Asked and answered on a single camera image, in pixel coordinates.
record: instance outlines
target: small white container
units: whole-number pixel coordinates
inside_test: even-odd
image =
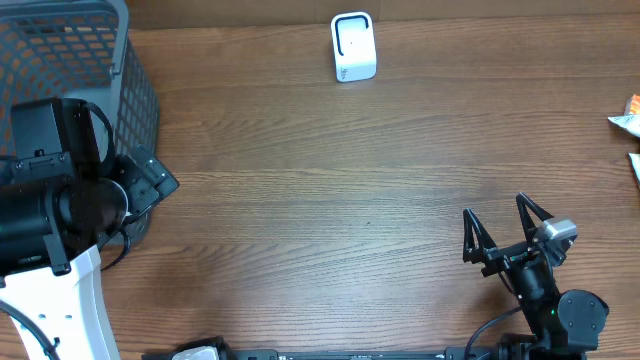
[[[373,21],[365,12],[336,15],[331,20],[336,78],[340,82],[371,79],[376,74]]]

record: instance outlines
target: laundry basket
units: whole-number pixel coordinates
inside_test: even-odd
[[[155,153],[158,99],[128,26],[124,0],[0,2],[0,155],[15,155],[11,106],[54,96],[97,104],[112,124],[117,153],[140,144]],[[104,156],[108,136],[95,128]],[[10,181],[2,166],[0,185]],[[148,221],[149,215],[127,228],[132,241],[142,238]]]

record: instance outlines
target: white plastic object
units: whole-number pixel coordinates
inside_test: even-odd
[[[336,15],[331,20],[336,78],[340,82],[371,79],[376,74],[373,21],[365,12]]]
[[[175,354],[171,360],[218,360],[218,351],[211,346],[201,346]]]
[[[33,321],[61,360],[120,360],[102,296],[100,254],[92,246],[70,262],[71,272],[55,276],[51,268],[5,277],[0,300]],[[12,319],[31,360],[48,360],[29,330]]]

